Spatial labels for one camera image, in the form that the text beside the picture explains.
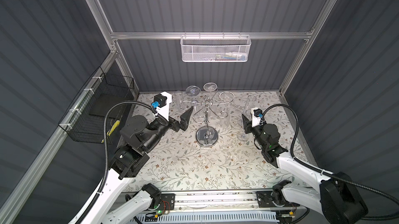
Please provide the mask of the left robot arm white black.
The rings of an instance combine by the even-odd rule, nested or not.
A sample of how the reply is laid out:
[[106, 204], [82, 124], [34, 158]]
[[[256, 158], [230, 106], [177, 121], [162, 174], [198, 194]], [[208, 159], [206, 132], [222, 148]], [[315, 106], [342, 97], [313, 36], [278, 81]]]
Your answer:
[[107, 160], [107, 175], [70, 222], [126, 224], [141, 212], [158, 208], [162, 193], [156, 186], [148, 183], [122, 206], [115, 210], [111, 209], [124, 188], [133, 182], [148, 162], [149, 152], [155, 148], [167, 131], [187, 130], [192, 112], [193, 108], [189, 108], [181, 115], [180, 121], [170, 117], [165, 125], [159, 119], [149, 123], [142, 115], [128, 119], [120, 131], [126, 142], [125, 145], [119, 147], [113, 158]]

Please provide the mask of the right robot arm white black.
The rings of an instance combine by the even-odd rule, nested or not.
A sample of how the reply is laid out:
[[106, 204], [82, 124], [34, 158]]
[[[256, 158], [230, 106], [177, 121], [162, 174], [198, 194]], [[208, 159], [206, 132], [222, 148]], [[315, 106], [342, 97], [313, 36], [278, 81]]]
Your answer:
[[284, 180], [273, 187], [272, 199], [276, 206], [297, 203], [322, 214], [331, 224], [354, 224], [368, 214], [366, 203], [355, 186], [347, 181], [350, 177], [337, 174], [337, 179], [326, 176], [326, 171], [307, 162], [296, 161], [290, 151], [279, 144], [277, 126], [267, 124], [257, 109], [251, 120], [242, 115], [243, 129], [255, 138], [255, 146], [265, 161], [285, 170], [306, 183], [296, 186]]

